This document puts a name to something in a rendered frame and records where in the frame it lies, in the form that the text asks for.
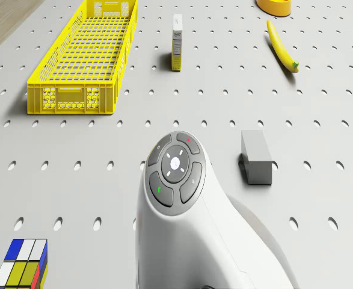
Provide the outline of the yellow bowl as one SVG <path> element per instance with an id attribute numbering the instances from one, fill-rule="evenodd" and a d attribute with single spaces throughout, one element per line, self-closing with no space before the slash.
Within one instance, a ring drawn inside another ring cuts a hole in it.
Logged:
<path id="1" fill-rule="evenodd" d="M 291 0 L 256 0 L 257 5 L 273 16 L 285 17 L 291 14 Z"/>

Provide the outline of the puzzle cube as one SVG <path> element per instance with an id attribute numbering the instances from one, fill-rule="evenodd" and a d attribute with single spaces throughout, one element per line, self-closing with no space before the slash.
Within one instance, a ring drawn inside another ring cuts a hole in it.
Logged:
<path id="1" fill-rule="evenodd" d="M 0 289 L 43 289 L 47 273 L 47 239 L 14 239 L 0 267 Z"/>

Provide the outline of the yellow basket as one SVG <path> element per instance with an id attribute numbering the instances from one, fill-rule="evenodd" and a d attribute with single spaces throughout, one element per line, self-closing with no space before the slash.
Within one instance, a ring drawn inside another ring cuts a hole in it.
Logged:
<path id="1" fill-rule="evenodd" d="M 28 114 L 113 114 L 138 0 L 83 0 L 27 82 Z"/>

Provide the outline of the banana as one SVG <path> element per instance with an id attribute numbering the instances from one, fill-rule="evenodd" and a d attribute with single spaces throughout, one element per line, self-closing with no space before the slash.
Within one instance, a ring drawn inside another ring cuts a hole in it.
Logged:
<path id="1" fill-rule="evenodd" d="M 275 29 L 275 26 L 270 20 L 266 21 L 266 25 L 268 29 L 269 39 L 279 60 L 288 71 L 290 71 L 291 73 L 298 73 L 299 62 L 295 61 L 287 52 L 283 42 L 281 41 L 278 35 L 277 30 Z"/>

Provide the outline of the grey cube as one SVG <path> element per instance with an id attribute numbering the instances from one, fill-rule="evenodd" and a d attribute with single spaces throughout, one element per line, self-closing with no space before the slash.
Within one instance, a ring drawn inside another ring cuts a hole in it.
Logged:
<path id="1" fill-rule="evenodd" d="M 262 130 L 242 130 L 241 148 L 248 184 L 272 184 L 272 157 Z"/>

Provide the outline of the white and yellow carton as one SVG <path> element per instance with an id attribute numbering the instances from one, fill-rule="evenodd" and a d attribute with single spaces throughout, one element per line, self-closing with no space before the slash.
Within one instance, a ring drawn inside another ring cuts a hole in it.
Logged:
<path id="1" fill-rule="evenodd" d="M 171 70 L 181 71 L 182 67 L 182 33 L 183 33 L 183 17 L 181 14 L 173 16 L 173 34 L 172 34 L 172 50 L 171 50 Z"/>

